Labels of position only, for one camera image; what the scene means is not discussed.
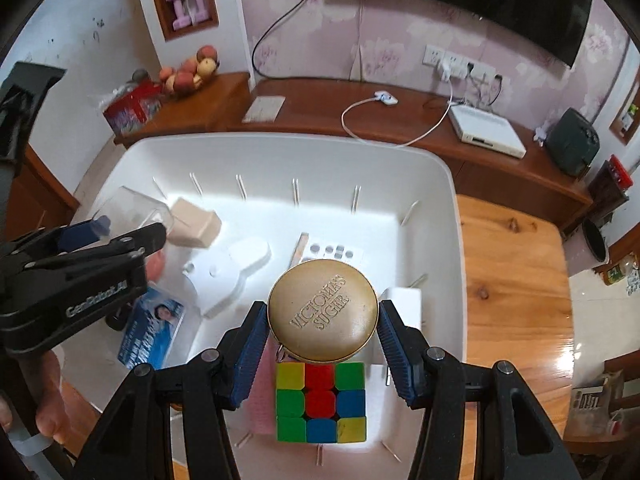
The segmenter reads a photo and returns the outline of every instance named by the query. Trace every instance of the power outlet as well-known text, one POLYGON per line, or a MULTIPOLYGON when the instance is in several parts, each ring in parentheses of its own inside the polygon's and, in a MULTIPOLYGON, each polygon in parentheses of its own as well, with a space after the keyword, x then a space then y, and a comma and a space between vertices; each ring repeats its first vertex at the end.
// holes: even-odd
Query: power outlet
POLYGON ((455 52, 445 51, 437 46, 427 45, 427 48, 424 51, 424 59, 422 60, 422 63, 428 66, 437 66, 441 60, 449 63, 451 68, 451 77, 458 79, 467 78, 468 64, 470 62, 474 64, 474 68, 471 71, 471 77, 476 81, 484 84, 491 84, 496 74, 495 68, 487 65, 487 63, 482 63, 475 59, 469 59, 468 57, 461 56, 455 52))
POLYGON ((445 52, 443 61, 449 63, 451 67, 451 77, 455 77, 458 79, 465 79, 468 75, 468 62, 469 60, 460 56, 460 54, 456 54, 455 52, 445 52))
POLYGON ((479 61, 470 60, 470 62, 474 64, 474 68, 471 71, 471 77, 476 81, 491 84, 495 78, 495 68, 487 65, 487 63, 481 63, 479 61))
POLYGON ((427 45, 427 49, 424 51, 422 64, 437 66, 440 60, 444 57, 444 53, 445 51, 437 46, 427 45))

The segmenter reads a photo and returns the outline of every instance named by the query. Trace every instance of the plastic bottle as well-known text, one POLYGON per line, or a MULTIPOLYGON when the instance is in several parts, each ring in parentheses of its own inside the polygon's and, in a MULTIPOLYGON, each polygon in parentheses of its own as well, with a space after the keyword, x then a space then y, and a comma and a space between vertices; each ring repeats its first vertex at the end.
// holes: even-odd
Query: plastic bottle
POLYGON ((619 282, 625 276, 631 274, 631 271, 638 268, 636 255, 631 253, 622 258, 618 264, 603 274, 604 282, 607 285, 613 285, 619 282))

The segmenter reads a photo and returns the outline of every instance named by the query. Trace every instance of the white router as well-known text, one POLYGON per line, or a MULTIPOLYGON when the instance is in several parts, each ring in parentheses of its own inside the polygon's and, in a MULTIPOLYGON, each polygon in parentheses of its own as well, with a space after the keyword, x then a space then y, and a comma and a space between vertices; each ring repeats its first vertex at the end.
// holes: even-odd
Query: white router
POLYGON ((522 158, 527 153, 507 119, 466 105, 452 106, 449 114, 462 142, 517 158, 522 158))

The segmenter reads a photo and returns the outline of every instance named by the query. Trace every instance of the rubik's cube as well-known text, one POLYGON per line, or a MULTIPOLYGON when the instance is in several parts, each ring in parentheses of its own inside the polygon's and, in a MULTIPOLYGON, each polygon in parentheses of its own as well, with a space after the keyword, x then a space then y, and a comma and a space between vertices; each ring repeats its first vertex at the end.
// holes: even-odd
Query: rubik's cube
POLYGON ((281 442, 364 442, 364 364, 278 363, 276 425, 281 442))

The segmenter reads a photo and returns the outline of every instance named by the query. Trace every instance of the floral wallpaper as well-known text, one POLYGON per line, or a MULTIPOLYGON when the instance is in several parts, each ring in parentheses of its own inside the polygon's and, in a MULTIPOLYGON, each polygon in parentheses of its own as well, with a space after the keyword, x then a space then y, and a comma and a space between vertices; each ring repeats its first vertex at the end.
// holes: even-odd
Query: floral wallpaper
MULTIPOLYGON (((299 0, 242 0, 250 47, 299 0)), ((477 59, 504 77, 493 110, 528 128, 550 126, 573 107, 593 120, 617 77, 628 36, 603 0, 593 0, 572 68, 489 20, 433 0, 308 0, 257 51, 268 75, 362 79, 448 94, 422 64, 427 44, 477 59)), ((468 82, 457 97, 478 98, 468 82)), ((482 89, 484 100, 497 92, 482 89)))

